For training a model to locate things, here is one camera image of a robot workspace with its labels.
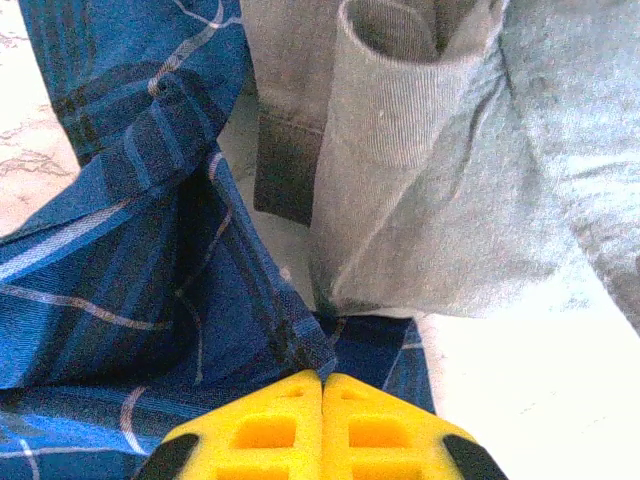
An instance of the blue plaid shirt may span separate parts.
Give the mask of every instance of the blue plaid shirt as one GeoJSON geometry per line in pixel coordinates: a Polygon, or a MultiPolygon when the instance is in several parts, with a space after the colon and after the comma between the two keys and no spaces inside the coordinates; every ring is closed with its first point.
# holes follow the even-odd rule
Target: blue plaid shirt
{"type": "Polygon", "coordinates": [[[0,478],[129,478],[174,426],[307,368],[432,410],[415,324],[315,318],[251,225],[216,143],[237,0],[21,8],[85,166],[0,239],[0,478]]]}

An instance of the white marble surface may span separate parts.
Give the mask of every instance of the white marble surface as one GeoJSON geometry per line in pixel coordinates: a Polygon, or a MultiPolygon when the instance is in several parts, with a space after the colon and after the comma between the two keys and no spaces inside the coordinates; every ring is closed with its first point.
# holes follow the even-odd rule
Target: white marble surface
{"type": "Polygon", "coordinates": [[[78,171],[51,109],[18,2],[0,1],[0,236],[18,228],[78,171]]]}
{"type": "Polygon", "coordinates": [[[640,339],[620,312],[418,323],[438,415],[510,480],[640,478],[640,339]]]}

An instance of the plaid fabric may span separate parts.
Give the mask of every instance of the plaid fabric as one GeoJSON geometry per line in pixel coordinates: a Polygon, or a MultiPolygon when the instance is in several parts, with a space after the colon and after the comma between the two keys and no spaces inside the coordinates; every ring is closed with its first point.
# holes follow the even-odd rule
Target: plaid fabric
{"type": "Polygon", "coordinates": [[[0,239],[0,478],[128,478],[174,426],[336,363],[428,408],[413,322],[321,326],[251,225],[216,144],[236,0],[21,7],[86,166],[0,239]]]}

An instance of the white stripe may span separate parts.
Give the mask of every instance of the white stripe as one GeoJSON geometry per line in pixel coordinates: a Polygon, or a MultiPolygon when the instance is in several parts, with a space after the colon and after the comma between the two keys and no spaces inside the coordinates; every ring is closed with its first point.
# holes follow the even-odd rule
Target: white stripe
{"type": "Polygon", "coordinates": [[[220,23],[220,21],[224,17],[224,5],[222,5],[221,0],[218,0],[218,11],[216,12],[216,16],[213,19],[213,23],[207,20],[206,18],[201,17],[197,13],[187,10],[180,0],[173,0],[173,3],[178,5],[180,10],[182,10],[182,13],[184,13],[185,15],[189,15],[190,17],[195,18],[196,20],[199,20],[202,23],[205,23],[207,25],[215,25],[216,23],[220,23]]]}
{"type": "Polygon", "coordinates": [[[209,180],[214,181],[216,178],[216,171],[218,170],[218,165],[220,164],[220,160],[222,160],[223,155],[222,152],[218,152],[211,160],[211,164],[209,165],[209,180]]]}
{"type": "Polygon", "coordinates": [[[402,346],[402,350],[414,350],[419,348],[422,348],[421,343],[407,343],[402,346]]]}
{"type": "Polygon", "coordinates": [[[176,296],[180,299],[185,308],[189,311],[191,316],[193,317],[193,323],[196,325],[196,329],[198,330],[198,356],[196,357],[196,378],[193,382],[194,385],[200,385],[202,382],[202,357],[204,355],[204,342],[202,338],[202,321],[200,320],[200,315],[198,315],[198,311],[193,304],[184,298],[182,294],[178,291],[176,292],[176,296]]]}
{"type": "Polygon", "coordinates": [[[40,469],[38,469],[38,463],[36,462],[35,457],[33,456],[33,452],[31,448],[29,448],[29,444],[20,439],[20,445],[22,445],[22,450],[24,451],[24,456],[27,457],[29,461],[29,465],[31,465],[31,471],[33,472],[33,480],[40,480],[40,469]]]}
{"type": "Polygon", "coordinates": [[[393,365],[389,369],[389,373],[387,374],[387,378],[384,379],[384,384],[382,385],[382,390],[387,391],[387,387],[389,386],[389,380],[391,380],[391,376],[393,375],[393,371],[396,369],[398,365],[398,360],[400,359],[400,354],[396,355],[396,358],[393,360],[393,365]]]}
{"type": "Polygon", "coordinates": [[[149,83],[147,84],[147,91],[154,97],[157,96],[158,93],[160,93],[158,90],[158,82],[165,73],[174,72],[178,68],[180,68],[180,65],[182,65],[184,61],[193,54],[193,52],[195,52],[205,43],[211,40],[211,37],[213,37],[213,35],[219,29],[226,28],[234,23],[240,25],[242,24],[242,19],[238,17],[230,17],[226,22],[220,23],[220,21],[224,17],[224,7],[220,0],[218,1],[218,11],[216,12],[216,17],[212,22],[204,17],[201,17],[200,15],[187,10],[179,0],[173,0],[173,2],[178,5],[178,7],[180,7],[180,10],[182,10],[186,15],[189,15],[190,17],[193,17],[205,23],[206,27],[204,27],[202,31],[195,34],[193,37],[187,38],[185,41],[183,41],[178,46],[178,48],[176,48],[173,53],[169,55],[169,58],[165,60],[165,62],[160,67],[160,70],[158,70],[153,78],[149,80],[149,83]]]}
{"type": "Polygon", "coordinates": [[[142,449],[133,433],[133,407],[146,389],[147,387],[136,387],[124,400],[120,410],[120,430],[122,430],[124,438],[127,439],[127,443],[133,451],[141,455],[146,455],[147,452],[142,449]]]}
{"type": "MultiPolygon", "coordinates": [[[[108,452],[112,450],[113,448],[106,448],[106,447],[45,447],[45,448],[38,448],[35,450],[30,449],[28,455],[37,457],[38,455],[108,452]]],[[[16,458],[16,457],[26,457],[26,456],[27,456],[26,451],[0,453],[0,458],[16,458]]]]}
{"type": "Polygon", "coordinates": [[[94,305],[84,298],[54,295],[52,293],[39,292],[37,290],[18,287],[16,285],[0,285],[0,294],[23,298],[33,302],[46,303],[48,305],[56,305],[59,307],[78,308],[105,322],[119,325],[121,327],[133,328],[135,330],[168,330],[171,328],[171,322],[148,323],[121,317],[120,315],[116,315],[113,312],[94,305]]]}
{"type": "Polygon", "coordinates": [[[31,247],[26,252],[21,253],[13,257],[11,260],[0,265],[0,281],[20,273],[26,270],[34,263],[37,263],[47,258],[52,253],[67,246],[74,240],[80,238],[87,232],[90,232],[94,228],[100,226],[113,215],[122,210],[129,200],[124,200],[113,207],[105,208],[99,212],[92,213],[86,217],[81,218],[78,221],[73,222],[68,227],[63,228],[55,235],[47,238],[44,242],[31,247]]]}

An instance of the marble countertop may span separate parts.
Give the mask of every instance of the marble countertop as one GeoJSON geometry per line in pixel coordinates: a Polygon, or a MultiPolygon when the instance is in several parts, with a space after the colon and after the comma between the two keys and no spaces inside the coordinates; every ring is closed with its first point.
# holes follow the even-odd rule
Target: marble countertop
{"type": "Polygon", "coordinates": [[[80,168],[58,123],[17,0],[0,2],[0,236],[73,182],[80,168]]]}

